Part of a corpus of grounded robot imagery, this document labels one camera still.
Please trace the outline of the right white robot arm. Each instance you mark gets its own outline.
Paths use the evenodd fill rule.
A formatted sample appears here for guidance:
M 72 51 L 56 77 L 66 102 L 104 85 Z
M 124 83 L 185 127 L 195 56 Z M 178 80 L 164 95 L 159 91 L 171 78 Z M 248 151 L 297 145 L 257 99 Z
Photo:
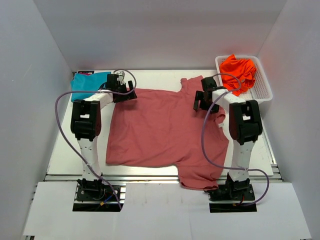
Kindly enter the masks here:
M 233 140 L 231 166 L 208 162 L 215 167 L 227 169 L 227 178 L 232 182 L 225 188 L 226 195 L 236 200 L 244 193 L 241 183 L 248 182 L 249 165 L 253 147 L 263 132 L 259 104 L 256 100 L 244 100 L 223 86 L 218 86 L 214 78 L 205 77 L 201 80 L 202 91 L 195 94 L 193 109 L 206 111 L 201 129 L 201 148 L 205 152 L 205 127 L 210 114 L 220 108 L 228 112 L 228 130 Z

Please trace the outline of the dusty red t-shirt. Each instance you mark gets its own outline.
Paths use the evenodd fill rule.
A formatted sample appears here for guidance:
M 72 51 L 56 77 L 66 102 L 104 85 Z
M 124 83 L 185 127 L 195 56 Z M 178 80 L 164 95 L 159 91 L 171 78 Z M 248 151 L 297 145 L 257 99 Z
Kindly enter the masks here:
M 137 98 L 115 105 L 105 162 L 108 165 L 160 168 L 177 167 L 181 185 L 202 190 L 217 184 L 229 140 L 222 124 L 223 109 L 210 114 L 201 136 L 206 111 L 193 109 L 202 76 L 182 78 L 177 92 L 137 89 Z

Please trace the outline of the white plastic basket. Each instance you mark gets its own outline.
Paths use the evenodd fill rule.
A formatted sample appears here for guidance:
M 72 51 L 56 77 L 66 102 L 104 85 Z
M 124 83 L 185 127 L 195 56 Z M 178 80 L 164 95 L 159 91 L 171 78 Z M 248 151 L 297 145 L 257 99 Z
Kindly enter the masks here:
M 241 93 L 239 97 L 245 100 L 256 100 L 259 104 L 271 101 L 273 98 L 272 90 L 259 59 L 253 55 L 235 55 L 235 58 L 237 60 L 252 60 L 256 68 L 253 87 Z

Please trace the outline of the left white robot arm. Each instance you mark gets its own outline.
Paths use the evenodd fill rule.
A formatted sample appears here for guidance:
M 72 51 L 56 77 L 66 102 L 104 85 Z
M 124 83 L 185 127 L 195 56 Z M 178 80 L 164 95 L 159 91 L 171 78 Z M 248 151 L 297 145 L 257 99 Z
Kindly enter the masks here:
M 120 103 L 137 98 L 136 80 L 125 82 L 127 71 L 117 69 L 108 74 L 97 93 L 73 102 L 70 129 L 74 134 L 82 158 L 80 185 L 91 184 L 88 193 L 99 200 L 105 196 L 106 187 L 101 184 L 103 175 L 98 161 L 98 136 L 102 129 L 101 110 L 111 103 Z

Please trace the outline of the aluminium table rail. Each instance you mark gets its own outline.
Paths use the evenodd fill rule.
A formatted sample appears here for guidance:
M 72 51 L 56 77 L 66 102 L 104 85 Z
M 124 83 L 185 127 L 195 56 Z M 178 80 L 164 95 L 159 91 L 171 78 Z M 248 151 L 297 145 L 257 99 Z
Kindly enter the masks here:
M 269 175 L 272 182 L 281 181 L 282 176 L 277 164 L 268 159 L 262 161 L 251 161 L 251 169 L 261 169 Z M 50 163 L 45 180 L 46 181 L 75 181 L 82 177 L 82 164 L 79 161 Z M 132 167 L 124 165 L 101 165 L 103 177 L 108 181 L 171 181 L 178 182 L 178 170 L 175 166 L 147 168 Z

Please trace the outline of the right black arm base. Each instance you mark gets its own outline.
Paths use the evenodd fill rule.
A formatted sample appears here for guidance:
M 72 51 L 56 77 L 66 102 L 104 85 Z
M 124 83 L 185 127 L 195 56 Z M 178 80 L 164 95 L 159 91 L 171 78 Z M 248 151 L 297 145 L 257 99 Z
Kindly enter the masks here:
M 226 180 L 225 184 L 206 186 L 203 191 L 208 194 L 211 214 L 257 212 L 256 204 L 251 204 L 256 200 L 253 186 L 247 181 L 232 183 Z

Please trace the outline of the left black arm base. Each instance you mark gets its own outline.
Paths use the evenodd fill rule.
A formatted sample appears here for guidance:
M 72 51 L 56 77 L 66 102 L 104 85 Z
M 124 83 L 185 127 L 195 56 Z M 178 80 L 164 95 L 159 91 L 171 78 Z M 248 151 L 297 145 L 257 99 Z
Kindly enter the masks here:
M 122 210 L 124 198 L 120 185 L 109 186 L 101 179 L 78 179 L 73 212 L 116 213 Z

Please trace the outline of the orange t-shirt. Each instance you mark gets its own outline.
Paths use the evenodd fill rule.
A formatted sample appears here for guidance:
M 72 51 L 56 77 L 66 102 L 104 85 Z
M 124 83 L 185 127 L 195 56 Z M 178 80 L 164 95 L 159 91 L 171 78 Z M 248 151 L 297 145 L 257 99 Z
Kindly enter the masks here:
M 223 86 L 237 97 L 252 89 L 256 79 L 257 68 L 251 59 L 236 58 L 234 54 L 223 61 L 219 70 Z

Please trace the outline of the folded teal t-shirt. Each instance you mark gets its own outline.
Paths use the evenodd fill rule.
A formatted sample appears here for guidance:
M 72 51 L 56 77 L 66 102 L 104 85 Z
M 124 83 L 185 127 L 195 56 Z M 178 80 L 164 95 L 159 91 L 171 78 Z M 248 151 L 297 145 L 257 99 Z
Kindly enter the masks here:
M 71 94 L 71 102 L 75 100 L 84 100 L 93 95 L 103 83 L 107 81 L 107 75 L 110 72 L 98 72 L 90 75 L 76 73 L 71 81 L 71 90 L 75 91 L 85 91 Z

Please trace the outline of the folded magenta t-shirt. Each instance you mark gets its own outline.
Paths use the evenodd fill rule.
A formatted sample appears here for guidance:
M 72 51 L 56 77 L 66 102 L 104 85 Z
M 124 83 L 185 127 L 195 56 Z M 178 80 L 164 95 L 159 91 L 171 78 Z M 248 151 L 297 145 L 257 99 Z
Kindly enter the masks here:
M 94 73 L 95 73 L 94 70 L 79 70 L 79 71 L 77 71 L 77 74 L 86 75 L 86 76 L 92 75 Z

